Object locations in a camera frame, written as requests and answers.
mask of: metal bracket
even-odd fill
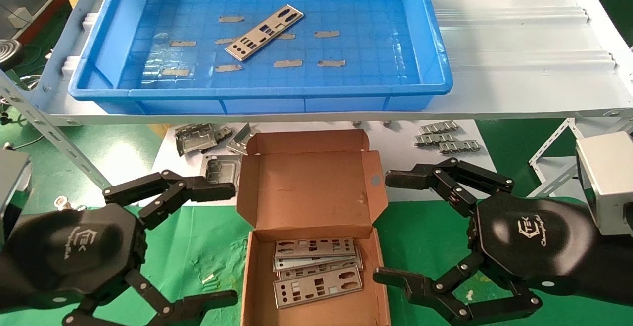
[[[70,142],[68,137],[59,130],[59,128],[52,125],[45,115],[25,99],[14,80],[19,80],[19,78],[13,71],[9,71],[9,73],[0,71],[0,92],[2,96],[5,96],[11,105],[13,105],[29,123],[60,152],[66,155],[95,185],[101,189],[112,186],[108,179],[101,174],[101,171],[86,158],[81,150],[77,149],[77,147]]]

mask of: robotic arm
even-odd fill
[[[490,197],[478,204],[461,184]],[[528,317],[543,303],[531,289],[633,305],[633,289],[623,287],[633,285],[633,238],[601,235],[587,206],[513,197],[512,179],[457,159],[389,171],[386,185],[430,188],[470,219],[466,235],[472,252],[437,280],[384,267],[373,274],[377,283],[402,288],[409,303],[433,308],[452,325]],[[457,300],[452,292],[477,270],[513,296],[472,304]]]
[[[156,195],[138,218],[123,208]],[[106,206],[101,209],[17,219],[0,252],[0,313],[79,303],[64,317],[63,325],[122,326],[92,315],[98,306],[132,287],[156,310],[147,326],[194,326],[208,310],[237,303],[233,290],[170,303],[140,273],[146,230],[157,227],[188,200],[235,196],[233,184],[209,184],[204,177],[184,178],[165,170],[107,188],[103,196]]]

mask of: open cardboard box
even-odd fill
[[[242,326],[388,326],[387,288],[371,273],[382,265],[371,224],[387,207],[380,155],[364,130],[256,134],[242,159],[237,211],[255,228],[248,238]],[[275,242],[354,237],[364,289],[276,308]]]

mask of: box flap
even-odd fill
[[[275,132],[255,134],[246,145],[248,155],[369,150],[364,130]]]
[[[368,148],[363,130],[257,134],[242,160],[237,211],[259,231],[369,226],[387,193],[380,155]]]

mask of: white shelf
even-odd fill
[[[101,1],[80,0],[40,87],[29,93],[29,101],[55,125],[567,118],[602,117],[614,110],[633,117],[633,53],[597,0],[433,0],[454,87],[424,112],[108,115],[93,102],[71,98],[68,76],[61,78],[66,58],[81,54],[92,28],[86,15],[98,12]]]

